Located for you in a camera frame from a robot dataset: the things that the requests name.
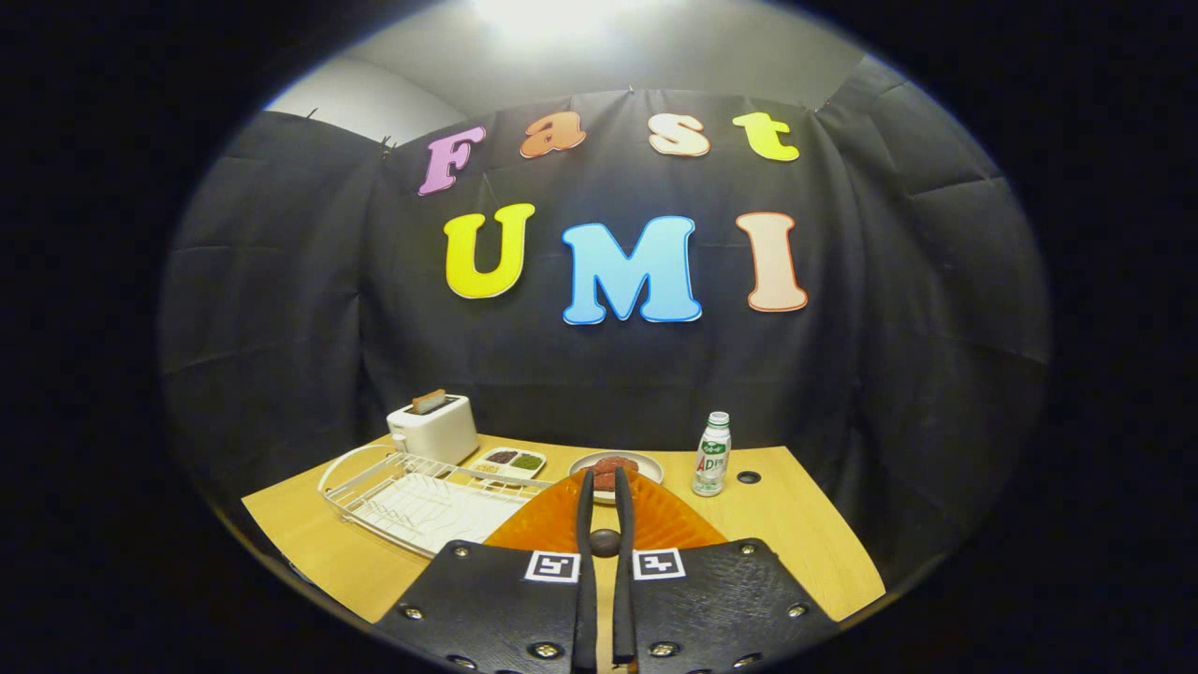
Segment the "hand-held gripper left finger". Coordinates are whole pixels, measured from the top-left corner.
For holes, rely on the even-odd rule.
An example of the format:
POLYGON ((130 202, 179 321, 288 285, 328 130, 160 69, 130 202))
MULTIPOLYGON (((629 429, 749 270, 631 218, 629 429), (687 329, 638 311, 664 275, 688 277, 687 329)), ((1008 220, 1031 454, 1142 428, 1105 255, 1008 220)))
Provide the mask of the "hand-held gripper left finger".
POLYGON ((518 509, 488 542, 453 540, 375 629, 461 673, 594 673, 593 474, 518 509))

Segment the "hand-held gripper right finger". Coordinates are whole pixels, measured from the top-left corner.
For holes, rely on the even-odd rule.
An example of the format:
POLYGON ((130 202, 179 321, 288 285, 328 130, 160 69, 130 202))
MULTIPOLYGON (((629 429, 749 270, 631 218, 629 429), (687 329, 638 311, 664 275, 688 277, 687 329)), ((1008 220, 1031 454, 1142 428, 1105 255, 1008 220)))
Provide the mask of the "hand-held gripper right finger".
POLYGON ((613 664, 630 673, 756 673, 837 634, 760 540, 645 547, 654 482, 618 469, 613 664))

